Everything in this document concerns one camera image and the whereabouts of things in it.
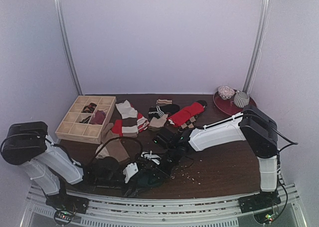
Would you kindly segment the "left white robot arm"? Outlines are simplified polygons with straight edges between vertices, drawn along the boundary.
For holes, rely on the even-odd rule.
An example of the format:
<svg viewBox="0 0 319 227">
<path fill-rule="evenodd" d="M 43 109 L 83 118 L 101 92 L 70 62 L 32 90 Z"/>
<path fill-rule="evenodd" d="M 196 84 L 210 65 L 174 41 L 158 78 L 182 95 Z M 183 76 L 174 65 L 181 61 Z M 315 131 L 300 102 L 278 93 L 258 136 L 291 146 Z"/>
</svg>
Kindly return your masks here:
<svg viewBox="0 0 319 227">
<path fill-rule="evenodd" d="M 95 188 L 119 189 L 124 197 L 134 197 L 148 187 L 139 181 L 137 163 L 122 167 L 111 155 L 95 155 L 87 164 L 73 159 L 66 148 L 54 143 L 42 121 L 12 124 L 0 145 L 0 154 L 9 164 L 20 166 L 61 209 L 72 204 L 63 184 L 89 192 Z"/>
</svg>

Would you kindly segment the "dark teal sock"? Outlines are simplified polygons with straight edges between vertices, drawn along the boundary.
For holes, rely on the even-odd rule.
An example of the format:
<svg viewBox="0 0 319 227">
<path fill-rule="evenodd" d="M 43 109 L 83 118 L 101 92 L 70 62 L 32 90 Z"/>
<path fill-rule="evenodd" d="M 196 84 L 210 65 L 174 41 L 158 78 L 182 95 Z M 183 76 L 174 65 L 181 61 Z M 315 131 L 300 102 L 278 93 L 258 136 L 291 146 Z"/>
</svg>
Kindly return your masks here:
<svg viewBox="0 0 319 227">
<path fill-rule="evenodd" d="M 155 188 L 161 186 L 162 181 L 154 173 L 144 172 L 138 177 L 138 185 L 144 188 Z"/>
</svg>

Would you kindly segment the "argyle black red orange sock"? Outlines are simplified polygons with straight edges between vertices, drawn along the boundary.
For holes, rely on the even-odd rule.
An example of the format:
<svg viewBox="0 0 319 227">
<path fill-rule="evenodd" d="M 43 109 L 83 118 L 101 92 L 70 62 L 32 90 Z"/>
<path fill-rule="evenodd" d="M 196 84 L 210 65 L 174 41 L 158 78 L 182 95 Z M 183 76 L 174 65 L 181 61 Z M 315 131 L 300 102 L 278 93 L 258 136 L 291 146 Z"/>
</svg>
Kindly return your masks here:
<svg viewBox="0 0 319 227">
<path fill-rule="evenodd" d="M 86 105 L 83 108 L 82 113 L 92 114 L 92 113 L 94 113 L 96 107 L 97 107 L 97 104 L 91 102 L 90 104 Z"/>
</svg>

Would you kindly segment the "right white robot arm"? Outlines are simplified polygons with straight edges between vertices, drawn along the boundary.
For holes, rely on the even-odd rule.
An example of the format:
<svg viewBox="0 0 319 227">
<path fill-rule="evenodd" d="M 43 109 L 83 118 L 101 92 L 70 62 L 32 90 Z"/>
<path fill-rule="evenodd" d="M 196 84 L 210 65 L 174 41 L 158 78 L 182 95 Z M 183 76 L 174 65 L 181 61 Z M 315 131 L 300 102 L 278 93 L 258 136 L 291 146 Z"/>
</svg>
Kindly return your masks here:
<svg viewBox="0 0 319 227">
<path fill-rule="evenodd" d="M 167 151 L 154 167 L 142 171 L 138 177 L 139 188 L 153 188 L 162 185 L 170 177 L 173 167 L 179 164 L 180 159 L 193 149 L 201 152 L 218 145 L 246 141 L 259 162 L 260 190 L 256 196 L 259 207 L 267 207 L 274 199 L 277 189 L 277 124 L 253 105 L 247 105 L 242 112 L 223 121 L 202 127 L 194 127 L 173 133 L 162 128 L 153 141 Z"/>
</svg>

